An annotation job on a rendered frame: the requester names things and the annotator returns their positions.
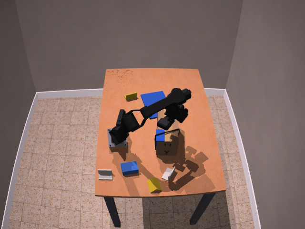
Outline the grey l-shaped bracket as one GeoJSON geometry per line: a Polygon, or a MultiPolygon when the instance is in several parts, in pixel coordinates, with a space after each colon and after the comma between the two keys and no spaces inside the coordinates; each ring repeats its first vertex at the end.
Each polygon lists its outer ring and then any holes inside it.
{"type": "Polygon", "coordinates": [[[98,169],[99,180],[112,180],[111,169],[98,169]]]}

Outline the blue box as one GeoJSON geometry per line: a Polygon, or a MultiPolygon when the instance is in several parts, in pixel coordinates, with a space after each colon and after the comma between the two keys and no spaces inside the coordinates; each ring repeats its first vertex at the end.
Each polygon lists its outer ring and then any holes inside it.
{"type": "Polygon", "coordinates": [[[139,173],[136,161],[121,163],[121,167],[123,176],[139,173]]]}

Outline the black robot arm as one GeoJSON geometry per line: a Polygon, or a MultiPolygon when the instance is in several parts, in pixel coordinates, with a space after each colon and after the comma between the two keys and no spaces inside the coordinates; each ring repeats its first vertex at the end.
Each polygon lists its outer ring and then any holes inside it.
{"type": "Polygon", "coordinates": [[[153,114],[165,109],[176,109],[175,113],[172,115],[172,119],[176,119],[180,123],[182,123],[186,117],[188,116],[188,109],[180,109],[178,105],[182,105],[187,102],[191,98],[191,91],[188,89],[181,90],[180,88],[173,88],[171,90],[171,93],[167,95],[166,98],[163,98],[155,103],[153,103],[150,106],[145,106],[141,108],[140,110],[131,110],[125,115],[123,115],[122,118],[122,125],[115,126],[109,134],[111,135],[111,141],[115,143],[116,145],[122,144],[121,142],[125,141],[126,138],[129,136],[129,132],[134,132],[137,129],[144,126],[146,120],[150,118],[153,114]],[[141,125],[139,125],[138,121],[136,120],[133,111],[140,111],[142,116],[144,117],[141,125]],[[119,128],[119,129],[118,129],[119,128]],[[118,143],[119,142],[119,143],[118,143]]]}

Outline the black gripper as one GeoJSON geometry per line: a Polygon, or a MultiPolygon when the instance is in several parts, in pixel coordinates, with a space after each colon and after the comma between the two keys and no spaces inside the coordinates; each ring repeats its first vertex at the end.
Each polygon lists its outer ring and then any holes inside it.
{"type": "MultiPolygon", "coordinates": [[[[184,109],[184,105],[178,105],[178,107],[180,107],[180,109],[184,109]]],[[[158,122],[157,122],[157,126],[164,129],[164,130],[168,130],[171,125],[175,122],[175,118],[172,119],[172,115],[173,113],[175,113],[175,110],[177,111],[178,108],[176,109],[169,109],[168,107],[165,108],[166,112],[164,113],[166,116],[164,118],[161,118],[158,122]]]]}

